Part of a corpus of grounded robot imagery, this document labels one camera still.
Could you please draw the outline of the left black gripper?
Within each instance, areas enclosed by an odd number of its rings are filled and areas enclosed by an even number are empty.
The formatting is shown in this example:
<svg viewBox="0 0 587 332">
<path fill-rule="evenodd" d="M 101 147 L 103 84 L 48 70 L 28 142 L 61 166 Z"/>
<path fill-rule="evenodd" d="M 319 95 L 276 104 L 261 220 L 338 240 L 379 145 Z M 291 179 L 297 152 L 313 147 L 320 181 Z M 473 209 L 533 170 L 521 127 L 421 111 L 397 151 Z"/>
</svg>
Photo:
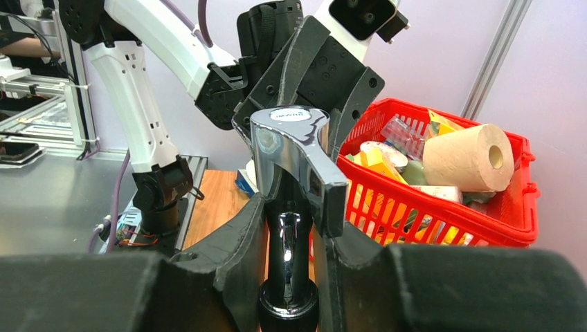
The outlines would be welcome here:
<svg viewBox="0 0 587 332">
<path fill-rule="evenodd" d="M 270 1 L 237 18 L 241 87 L 232 123 L 251 145 L 252 114 L 282 105 L 329 116 L 328 155 L 336 160 L 355 124 L 385 86 L 299 1 Z"/>
</svg>

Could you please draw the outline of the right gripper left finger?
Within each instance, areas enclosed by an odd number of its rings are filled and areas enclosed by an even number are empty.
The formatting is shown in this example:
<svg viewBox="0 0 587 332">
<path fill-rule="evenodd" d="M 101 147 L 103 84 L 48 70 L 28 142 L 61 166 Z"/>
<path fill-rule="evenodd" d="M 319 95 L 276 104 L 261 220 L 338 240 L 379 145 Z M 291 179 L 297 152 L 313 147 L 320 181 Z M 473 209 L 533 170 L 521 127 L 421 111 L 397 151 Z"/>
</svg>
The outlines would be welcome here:
<svg viewBox="0 0 587 332">
<path fill-rule="evenodd" d="M 1 259 L 2 331 L 257 331 L 264 198 L 168 259 L 157 252 Z"/>
</svg>

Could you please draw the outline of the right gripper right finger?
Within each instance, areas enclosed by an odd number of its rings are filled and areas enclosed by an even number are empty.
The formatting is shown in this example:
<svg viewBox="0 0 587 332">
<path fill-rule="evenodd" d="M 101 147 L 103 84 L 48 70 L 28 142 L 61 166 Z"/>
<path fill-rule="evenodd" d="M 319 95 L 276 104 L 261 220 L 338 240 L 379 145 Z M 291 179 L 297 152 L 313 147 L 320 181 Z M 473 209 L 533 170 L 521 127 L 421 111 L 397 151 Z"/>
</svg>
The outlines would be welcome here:
<svg viewBox="0 0 587 332">
<path fill-rule="evenodd" d="M 547 250 L 313 233 L 320 331 L 585 331 L 586 284 Z"/>
</svg>

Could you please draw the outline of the red plastic shopping basket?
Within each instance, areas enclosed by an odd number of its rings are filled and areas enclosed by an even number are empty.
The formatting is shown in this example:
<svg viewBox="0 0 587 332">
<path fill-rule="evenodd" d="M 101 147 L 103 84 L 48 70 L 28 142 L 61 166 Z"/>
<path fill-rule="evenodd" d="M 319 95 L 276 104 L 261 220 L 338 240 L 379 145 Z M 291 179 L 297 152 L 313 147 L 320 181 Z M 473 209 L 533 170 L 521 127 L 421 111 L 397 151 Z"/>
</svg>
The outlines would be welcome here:
<svg viewBox="0 0 587 332">
<path fill-rule="evenodd" d="M 420 133 L 428 108 L 387 98 L 369 106 L 340 150 L 338 167 L 348 177 L 345 218 L 376 242 L 430 243 L 526 248 L 539 234 L 537 199 L 531 179 L 535 160 L 530 141 L 507 133 L 515 170 L 509 187 L 490 199 L 485 212 L 440 199 L 373 172 L 347 158 L 367 140 L 384 140 L 381 130 L 398 116 Z"/>
</svg>

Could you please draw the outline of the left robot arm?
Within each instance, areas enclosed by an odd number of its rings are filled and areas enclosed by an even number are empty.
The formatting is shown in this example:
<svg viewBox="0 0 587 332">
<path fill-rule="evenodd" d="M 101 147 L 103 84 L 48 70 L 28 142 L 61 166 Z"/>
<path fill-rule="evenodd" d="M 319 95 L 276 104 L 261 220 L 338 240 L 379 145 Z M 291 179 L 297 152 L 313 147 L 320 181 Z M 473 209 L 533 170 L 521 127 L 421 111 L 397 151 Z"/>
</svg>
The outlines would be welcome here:
<svg viewBox="0 0 587 332">
<path fill-rule="evenodd" d="M 60 21 L 97 70 L 129 145 L 134 206 L 156 235 L 179 225 L 177 201 L 193 187 L 187 160 L 171 141 L 146 71 L 145 48 L 175 74 L 218 128 L 250 138 L 248 118 L 274 105 L 308 104 L 338 116 L 339 151 L 357 113 L 383 88 L 363 58 L 383 26 L 360 1 L 324 1 L 305 17 L 299 1 L 270 1 L 237 20 L 242 57 L 214 45 L 170 1 L 61 1 Z"/>
</svg>

